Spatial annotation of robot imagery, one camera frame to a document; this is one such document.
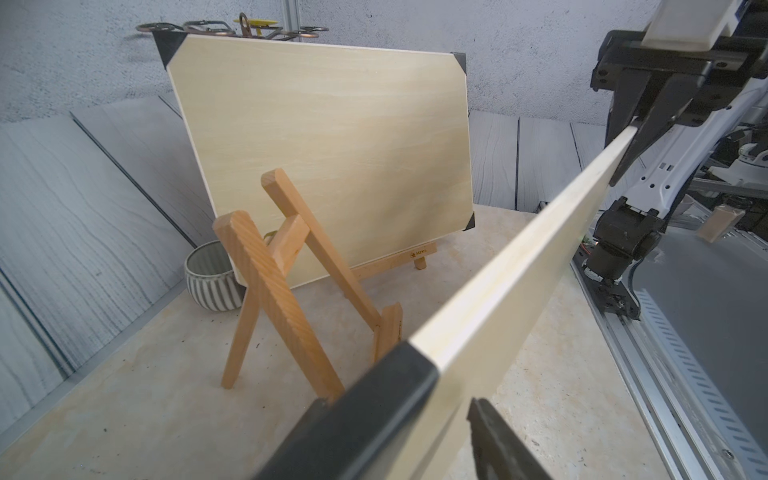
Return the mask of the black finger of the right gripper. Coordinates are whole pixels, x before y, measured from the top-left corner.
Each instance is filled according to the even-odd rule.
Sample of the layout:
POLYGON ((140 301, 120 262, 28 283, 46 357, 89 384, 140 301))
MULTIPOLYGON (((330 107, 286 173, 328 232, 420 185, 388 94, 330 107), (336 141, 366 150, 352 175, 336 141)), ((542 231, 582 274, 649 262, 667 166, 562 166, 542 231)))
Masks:
POLYGON ((615 82, 608 116, 605 145, 608 146, 633 120, 651 80, 651 72, 624 69, 615 82))
MULTIPOLYGON (((608 83, 609 90, 614 91, 617 79, 618 76, 608 83)), ((698 91, 698 75, 651 74, 638 111, 627 126, 635 127, 637 131, 609 180, 610 186, 615 186, 637 157, 675 124, 698 91)))

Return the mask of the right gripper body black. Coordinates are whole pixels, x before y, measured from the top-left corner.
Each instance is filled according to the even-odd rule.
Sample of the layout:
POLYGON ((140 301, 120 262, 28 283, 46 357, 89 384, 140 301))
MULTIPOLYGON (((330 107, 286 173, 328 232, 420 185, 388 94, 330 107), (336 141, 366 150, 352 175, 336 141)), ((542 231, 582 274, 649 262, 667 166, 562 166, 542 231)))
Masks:
POLYGON ((713 111, 726 108, 752 79, 767 77, 767 39, 757 36, 721 37, 706 52, 657 50, 642 45, 641 31, 608 32, 598 53, 590 86, 614 92, 622 71, 650 71, 658 76, 651 89, 659 90, 674 74, 698 75, 703 84, 677 119, 699 126, 713 111))

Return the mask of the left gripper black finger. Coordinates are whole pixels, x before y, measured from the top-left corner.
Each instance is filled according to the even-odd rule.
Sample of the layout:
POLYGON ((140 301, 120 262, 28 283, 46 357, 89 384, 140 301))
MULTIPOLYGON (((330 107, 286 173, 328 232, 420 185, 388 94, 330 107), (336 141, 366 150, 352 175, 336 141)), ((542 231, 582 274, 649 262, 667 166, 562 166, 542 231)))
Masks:
POLYGON ((487 399, 471 400, 467 420, 478 479, 552 479, 487 399))

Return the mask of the wooden board black corners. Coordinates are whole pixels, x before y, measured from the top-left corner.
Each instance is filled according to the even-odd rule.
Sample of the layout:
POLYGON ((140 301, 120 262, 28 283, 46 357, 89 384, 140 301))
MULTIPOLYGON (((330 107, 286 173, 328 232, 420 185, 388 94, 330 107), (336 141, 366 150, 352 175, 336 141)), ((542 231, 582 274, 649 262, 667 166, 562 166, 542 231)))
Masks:
POLYGON ((282 169, 358 266, 473 221, 467 75, 454 53, 158 32, 216 216, 283 217, 282 169))
POLYGON ((263 479, 440 479, 580 246, 636 128, 625 128, 418 331, 262 468, 263 479))

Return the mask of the small wooden easel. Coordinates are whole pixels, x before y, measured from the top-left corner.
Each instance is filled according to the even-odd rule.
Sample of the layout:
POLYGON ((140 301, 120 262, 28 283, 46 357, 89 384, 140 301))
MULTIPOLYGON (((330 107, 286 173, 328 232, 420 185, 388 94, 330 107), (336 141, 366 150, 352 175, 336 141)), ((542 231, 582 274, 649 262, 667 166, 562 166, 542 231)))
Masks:
POLYGON ((427 267, 426 257, 437 252, 437 242, 432 241, 374 260, 352 269, 357 280, 364 280, 388 270, 412 263, 417 270, 427 267))

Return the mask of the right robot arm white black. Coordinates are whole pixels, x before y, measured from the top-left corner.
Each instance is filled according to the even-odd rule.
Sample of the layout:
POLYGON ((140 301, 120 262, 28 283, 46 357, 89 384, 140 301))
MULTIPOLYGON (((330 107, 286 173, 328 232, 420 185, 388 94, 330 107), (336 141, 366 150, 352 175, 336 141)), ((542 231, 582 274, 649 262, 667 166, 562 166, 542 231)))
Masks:
POLYGON ((640 179, 599 217, 596 244, 584 247, 582 276, 601 312, 631 319, 640 305, 624 275, 659 244, 696 170, 717 141, 767 86, 767 39, 721 37, 708 51, 657 50, 643 33, 613 30, 598 54, 593 90, 613 93, 606 139, 637 129, 611 177, 618 185, 633 163, 674 126, 681 129, 640 179))

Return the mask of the striped ceramic mug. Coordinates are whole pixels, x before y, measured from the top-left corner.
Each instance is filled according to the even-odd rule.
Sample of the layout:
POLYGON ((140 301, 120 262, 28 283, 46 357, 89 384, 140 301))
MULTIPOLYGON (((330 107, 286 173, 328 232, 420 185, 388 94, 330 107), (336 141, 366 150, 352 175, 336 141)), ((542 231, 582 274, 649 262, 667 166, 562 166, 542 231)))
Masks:
POLYGON ((220 241, 194 249, 184 262, 186 287, 193 300, 212 312, 239 309, 246 288, 235 278, 229 256, 220 241))

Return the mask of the yellow plastic wine glass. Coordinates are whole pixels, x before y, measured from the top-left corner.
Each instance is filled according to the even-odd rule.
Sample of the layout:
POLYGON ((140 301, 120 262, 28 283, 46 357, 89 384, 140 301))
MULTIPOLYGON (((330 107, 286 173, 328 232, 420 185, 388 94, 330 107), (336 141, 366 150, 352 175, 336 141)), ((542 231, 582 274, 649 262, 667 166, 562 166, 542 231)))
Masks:
POLYGON ((237 20, 237 25, 241 36, 245 38, 266 38, 281 31, 278 21, 249 19, 247 16, 241 16, 237 20))

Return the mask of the aluminium mounting rail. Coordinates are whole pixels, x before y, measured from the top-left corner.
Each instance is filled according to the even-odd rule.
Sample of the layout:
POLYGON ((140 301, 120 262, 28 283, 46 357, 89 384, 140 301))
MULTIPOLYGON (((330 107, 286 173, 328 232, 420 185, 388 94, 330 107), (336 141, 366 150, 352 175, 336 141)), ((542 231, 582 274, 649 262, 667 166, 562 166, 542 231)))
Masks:
POLYGON ((767 457, 644 290, 636 320, 598 302, 597 287, 572 269, 620 374, 673 479, 764 479, 767 457))

